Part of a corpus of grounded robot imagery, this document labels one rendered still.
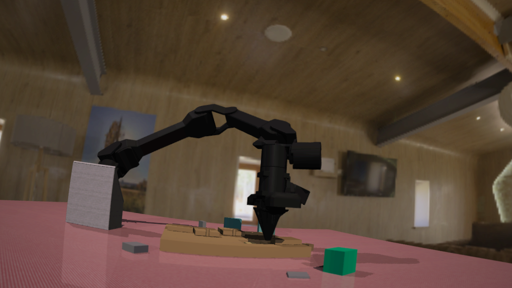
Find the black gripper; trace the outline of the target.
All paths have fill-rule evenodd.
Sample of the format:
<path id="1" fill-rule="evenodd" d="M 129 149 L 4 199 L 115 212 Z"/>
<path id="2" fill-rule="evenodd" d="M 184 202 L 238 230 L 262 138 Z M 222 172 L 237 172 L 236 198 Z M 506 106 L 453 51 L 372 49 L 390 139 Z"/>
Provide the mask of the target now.
<path id="1" fill-rule="evenodd" d="M 257 173 L 258 191 L 247 197 L 247 205 L 257 206 L 253 209 L 267 241 L 271 240 L 279 217 L 289 211 L 285 207 L 301 209 L 301 197 L 284 192 L 285 180 L 290 177 L 286 171 L 280 167 L 261 167 Z"/>

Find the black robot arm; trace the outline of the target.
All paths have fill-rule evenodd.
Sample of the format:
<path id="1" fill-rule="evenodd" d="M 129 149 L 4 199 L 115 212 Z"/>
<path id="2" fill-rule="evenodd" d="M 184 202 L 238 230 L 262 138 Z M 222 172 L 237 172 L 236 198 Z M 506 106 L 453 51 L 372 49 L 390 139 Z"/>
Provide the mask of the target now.
<path id="1" fill-rule="evenodd" d="M 212 112 L 225 115 L 226 123 L 216 127 Z M 286 121 L 266 121 L 236 107 L 225 108 L 216 104 L 197 107 L 180 123 L 137 141 L 125 139 L 112 143 L 98 152 L 98 164 L 115 166 L 119 179 L 139 166 L 141 157 L 145 155 L 187 137 L 219 135 L 227 128 L 236 128 L 258 139 L 253 146 L 262 149 L 260 167 L 287 169 L 289 160 L 293 169 L 321 169 L 321 142 L 297 142 L 296 131 Z"/>

